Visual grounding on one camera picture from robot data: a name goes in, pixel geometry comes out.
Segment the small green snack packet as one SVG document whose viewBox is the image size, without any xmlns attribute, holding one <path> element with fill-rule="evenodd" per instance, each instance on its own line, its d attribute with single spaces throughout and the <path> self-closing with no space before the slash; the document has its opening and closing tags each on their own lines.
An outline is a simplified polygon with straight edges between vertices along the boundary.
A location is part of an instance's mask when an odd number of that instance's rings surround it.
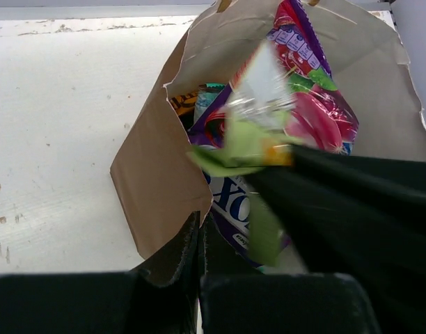
<svg viewBox="0 0 426 334">
<path fill-rule="evenodd" d="M 295 98 L 275 47 L 262 42 L 237 76 L 223 106 L 205 112 L 193 128 L 189 157 L 203 170 L 212 213 L 226 241 L 253 267 L 277 267 L 289 239 L 279 220 L 245 177 L 289 163 L 285 132 Z"/>
</svg>

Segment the orange Kettle honey dijon chips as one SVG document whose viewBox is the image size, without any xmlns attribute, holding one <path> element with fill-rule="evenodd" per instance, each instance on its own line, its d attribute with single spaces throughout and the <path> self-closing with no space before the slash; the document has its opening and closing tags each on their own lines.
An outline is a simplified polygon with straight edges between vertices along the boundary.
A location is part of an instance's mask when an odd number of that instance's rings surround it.
<svg viewBox="0 0 426 334">
<path fill-rule="evenodd" d="M 194 113 L 198 92 L 194 91 L 184 95 L 178 95 L 169 99 L 173 110 L 178 116 L 191 115 Z"/>
</svg>

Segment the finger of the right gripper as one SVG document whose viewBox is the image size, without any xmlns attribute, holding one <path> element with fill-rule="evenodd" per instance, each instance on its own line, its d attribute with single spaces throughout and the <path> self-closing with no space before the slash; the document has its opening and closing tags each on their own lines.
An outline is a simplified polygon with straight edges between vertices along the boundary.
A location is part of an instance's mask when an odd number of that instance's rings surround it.
<svg viewBox="0 0 426 334">
<path fill-rule="evenodd" d="M 360 282 L 384 333 L 426 333 L 426 162 L 296 145 L 246 181 L 309 270 Z"/>
</svg>

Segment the teal snack packet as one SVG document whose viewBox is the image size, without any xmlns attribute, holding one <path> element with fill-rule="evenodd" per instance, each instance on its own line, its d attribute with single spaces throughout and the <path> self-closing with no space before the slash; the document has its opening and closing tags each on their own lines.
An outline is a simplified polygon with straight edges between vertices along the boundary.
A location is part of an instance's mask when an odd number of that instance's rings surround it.
<svg viewBox="0 0 426 334">
<path fill-rule="evenodd" d="M 204 114 L 224 88 L 225 85 L 220 83 L 206 83 L 199 87 L 194 107 L 194 122 Z"/>
</svg>

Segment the purple Fox's candy bag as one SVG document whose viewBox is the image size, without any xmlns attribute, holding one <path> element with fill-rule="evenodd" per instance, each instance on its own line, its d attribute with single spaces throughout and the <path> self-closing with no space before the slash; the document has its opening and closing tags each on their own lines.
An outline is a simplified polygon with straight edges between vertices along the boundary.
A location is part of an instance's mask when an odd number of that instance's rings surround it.
<svg viewBox="0 0 426 334">
<path fill-rule="evenodd" d="M 265 41 L 275 47 L 276 60 L 295 98 L 285 127 L 286 134 L 292 137 L 289 143 L 348 155 L 358 132 L 358 120 L 335 85 L 321 45 L 298 1 L 280 2 Z M 224 105 L 230 81 L 205 112 Z M 188 132 L 190 142 L 198 120 Z"/>
</svg>

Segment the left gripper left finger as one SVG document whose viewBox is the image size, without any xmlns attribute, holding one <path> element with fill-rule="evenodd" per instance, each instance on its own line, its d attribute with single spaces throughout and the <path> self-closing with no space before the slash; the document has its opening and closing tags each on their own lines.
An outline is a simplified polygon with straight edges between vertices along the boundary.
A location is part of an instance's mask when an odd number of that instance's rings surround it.
<svg viewBox="0 0 426 334">
<path fill-rule="evenodd" d="M 174 285 L 193 263 L 198 245 L 200 212 L 192 212 L 179 232 L 155 254 L 132 269 L 147 283 L 155 287 Z"/>
</svg>

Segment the brown paper bag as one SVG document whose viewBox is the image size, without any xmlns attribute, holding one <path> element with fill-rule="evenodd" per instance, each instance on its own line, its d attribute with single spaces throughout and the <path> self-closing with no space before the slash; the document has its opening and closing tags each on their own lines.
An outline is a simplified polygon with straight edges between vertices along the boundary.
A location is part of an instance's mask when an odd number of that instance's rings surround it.
<svg viewBox="0 0 426 334">
<path fill-rule="evenodd" d="M 169 100 L 228 81 L 272 28 L 277 1 L 217 1 L 164 64 L 110 173 L 141 257 L 179 232 L 212 195 L 187 156 L 189 139 Z M 355 154 L 426 161 L 423 108 L 397 32 L 348 1 L 306 7 L 337 86 L 361 123 Z"/>
</svg>

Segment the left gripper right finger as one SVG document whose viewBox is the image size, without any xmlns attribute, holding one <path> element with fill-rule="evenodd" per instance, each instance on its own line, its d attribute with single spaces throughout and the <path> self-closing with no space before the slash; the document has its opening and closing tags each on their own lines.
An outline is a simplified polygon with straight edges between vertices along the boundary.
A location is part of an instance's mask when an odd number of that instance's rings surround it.
<svg viewBox="0 0 426 334">
<path fill-rule="evenodd" d="M 223 238 L 212 214 L 200 228 L 200 275 L 207 274 L 262 275 Z"/>
</svg>

